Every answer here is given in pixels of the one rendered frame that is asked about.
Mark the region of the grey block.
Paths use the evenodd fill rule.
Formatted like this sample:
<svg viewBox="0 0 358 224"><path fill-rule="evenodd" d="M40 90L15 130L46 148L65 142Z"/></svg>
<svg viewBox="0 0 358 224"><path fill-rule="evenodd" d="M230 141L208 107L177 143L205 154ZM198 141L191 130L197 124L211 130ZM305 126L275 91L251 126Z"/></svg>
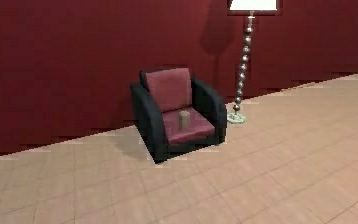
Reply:
<svg viewBox="0 0 358 224"><path fill-rule="evenodd" d="M190 126L190 113L186 110L178 113L179 129L185 130Z"/></svg>

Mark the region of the silver beaded floor lamp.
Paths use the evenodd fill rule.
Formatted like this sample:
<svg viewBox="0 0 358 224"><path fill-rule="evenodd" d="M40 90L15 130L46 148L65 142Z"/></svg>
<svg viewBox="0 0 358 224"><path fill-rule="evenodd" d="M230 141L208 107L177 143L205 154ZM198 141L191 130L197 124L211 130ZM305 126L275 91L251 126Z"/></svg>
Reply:
<svg viewBox="0 0 358 224"><path fill-rule="evenodd" d="M230 15L247 17L247 24L243 28L242 57L237 73L235 101L232 110L227 113L227 121L231 124L242 124L246 117L242 113L243 87L251 62L252 33L254 19L258 15L275 15L282 6L282 0L228 0Z"/></svg>

